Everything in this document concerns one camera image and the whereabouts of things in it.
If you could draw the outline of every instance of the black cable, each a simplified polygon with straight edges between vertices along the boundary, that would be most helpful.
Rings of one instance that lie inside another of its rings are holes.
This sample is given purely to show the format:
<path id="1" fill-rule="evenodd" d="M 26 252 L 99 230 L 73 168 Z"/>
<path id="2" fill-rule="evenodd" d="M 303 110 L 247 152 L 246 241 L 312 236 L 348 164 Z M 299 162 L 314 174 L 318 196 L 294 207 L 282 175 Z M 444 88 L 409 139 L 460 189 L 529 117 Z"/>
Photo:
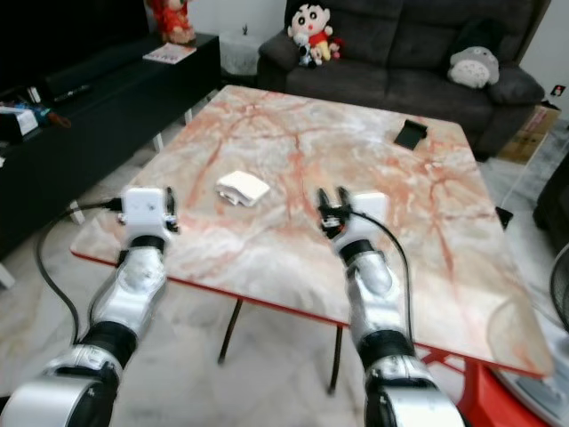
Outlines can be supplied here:
<path id="1" fill-rule="evenodd" d="M 81 205 L 81 206 L 77 206 L 77 207 L 68 209 L 67 211 L 58 215 L 49 224 L 47 224 L 45 226 L 45 228 L 42 231 L 40 231 L 40 234 L 39 234 L 37 241 L 36 241 L 35 258 L 36 258 L 37 268 L 39 269 L 40 274 L 44 278 L 45 283 L 47 283 L 47 285 L 53 290 L 53 292 L 57 296 L 59 296 L 59 298 L 63 301 L 63 303 L 65 305 L 67 305 L 69 311 L 71 312 L 71 317 L 73 318 L 73 334 L 72 334 L 72 339 L 71 339 L 72 344 L 76 344 L 78 342 L 79 314 L 77 312 L 76 306 L 72 303 L 72 301 L 68 298 L 68 296 L 65 295 L 65 293 L 55 284 L 52 277 L 47 272 L 47 269 L 44 266 L 44 261 L 42 260 L 42 252 L 44 249 L 44 243 L 45 243 L 45 240 L 47 239 L 47 236 L 49 235 L 50 231 L 53 230 L 53 227 L 55 227 L 61 220 L 67 218 L 71 214 L 73 214 L 77 211 L 86 211 L 89 209 L 98 209 L 98 208 L 110 207 L 110 206 L 114 207 L 114 205 L 112 205 L 112 204 L 115 202 L 116 202 L 116 200 L 113 199 L 113 200 L 107 200 L 104 202 Z"/>
<path id="2" fill-rule="evenodd" d="M 413 342 L 413 323 L 412 323 L 413 313 L 412 313 L 412 306 L 411 306 L 411 274 L 409 272 L 409 262 L 407 261 L 407 256 L 405 255 L 405 250 L 403 249 L 403 247 L 401 246 L 401 244 L 399 243 L 397 238 L 394 236 L 394 234 L 385 225 L 383 225 L 381 222 L 377 221 L 375 218 L 372 218 L 371 216 L 368 216 L 365 213 L 355 212 L 355 211 L 352 211 L 351 209 L 349 210 L 349 212 L 352 215 L 359 216 L 360 218 L 363 218 L 366 221 L 369 221 L 372 224 L 379 227 L 385 234 L 388 235 L 389 239 L 391 240 L 391 242 L 393 242 L 393 245 L 395 246 L 395 248 L 399 252 L 399 255 L 401 256 L 401 261 L 403 262 L 403 266 L 404 266 L 404 270 L 405 270 L 405 288 L 407 291 L 406 296 L 405 296 L 405 306 L 406 306 L 405 308 L 406 308 L 406 314 L 407 314 L 407 329 L 409 331 L 409 339 L 411 340 L 411 342 Z"/>

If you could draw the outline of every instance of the power outlet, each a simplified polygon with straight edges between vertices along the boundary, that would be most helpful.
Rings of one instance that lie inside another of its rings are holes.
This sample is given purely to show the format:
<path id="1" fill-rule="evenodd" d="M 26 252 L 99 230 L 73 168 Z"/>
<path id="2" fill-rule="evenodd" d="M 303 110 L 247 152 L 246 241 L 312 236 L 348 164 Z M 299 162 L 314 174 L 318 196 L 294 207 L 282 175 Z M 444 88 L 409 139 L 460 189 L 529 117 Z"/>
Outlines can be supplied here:
<path id="1" fill-rule="evenodd" d="M 553 90 L 551 91 L 551 96 L 561 96 L 565 91 L 566 86 L 563 85 L 555 85 Z"/>

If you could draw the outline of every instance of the book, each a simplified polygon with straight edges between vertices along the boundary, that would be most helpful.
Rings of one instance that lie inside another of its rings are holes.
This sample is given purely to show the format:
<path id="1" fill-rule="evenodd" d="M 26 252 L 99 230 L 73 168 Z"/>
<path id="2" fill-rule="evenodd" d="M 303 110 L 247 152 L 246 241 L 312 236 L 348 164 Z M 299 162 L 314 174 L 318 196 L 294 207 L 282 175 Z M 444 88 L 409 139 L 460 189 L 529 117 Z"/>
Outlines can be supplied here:
<path id="1" fill-rule="evenodd" d="M 166 43 L 164 46 L 147 53 L 142 58 L 145 60 L 155 60 L 164 64 L 177 64 L 196 51 L 195 47 L 180 46 L 179 44 Z"/>

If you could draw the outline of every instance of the dark gray sofa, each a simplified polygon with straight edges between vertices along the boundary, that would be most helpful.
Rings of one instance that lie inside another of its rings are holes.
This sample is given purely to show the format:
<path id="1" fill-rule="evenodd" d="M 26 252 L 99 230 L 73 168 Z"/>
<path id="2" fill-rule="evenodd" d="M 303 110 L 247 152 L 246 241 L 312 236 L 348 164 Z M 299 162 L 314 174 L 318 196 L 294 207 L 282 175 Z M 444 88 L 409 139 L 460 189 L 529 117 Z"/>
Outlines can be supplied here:
<path id="1" fill-rule="evenodd" d="M 260 48 L 259 87 L 457 122 L 480 157 L 497 154 L 544 92 L 514 63 L 531 24 L 532 0 L 323 0 L 340 60 L 298 66 L 298 48 L 280 32 Z M 287 7 L 296 4 L 288 0 Z M 473 90 L 449 82 L 441 64 L 464 24 L 502 22 L 498 84 Z"/>

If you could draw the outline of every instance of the cardboard box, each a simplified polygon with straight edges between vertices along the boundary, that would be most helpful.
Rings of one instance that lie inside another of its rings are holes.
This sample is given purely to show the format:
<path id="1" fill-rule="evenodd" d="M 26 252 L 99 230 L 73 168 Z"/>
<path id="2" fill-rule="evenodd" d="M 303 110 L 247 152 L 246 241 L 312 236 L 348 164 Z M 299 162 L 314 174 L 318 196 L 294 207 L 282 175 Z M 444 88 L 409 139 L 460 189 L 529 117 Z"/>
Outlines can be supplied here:
<path id="1" fill-rule="evenodd" d="M 546 136 L 546 133 L 519 131 L 502 149 L 498 158 L 525 165 Z"/>
<path id="2" fill-rule="evenodd" d="M 526 164 L 555 124 L 561 110 L 549 102 L 535 107 L 533 114 L 518 133 L 502 149 L 498 158 Z"/>

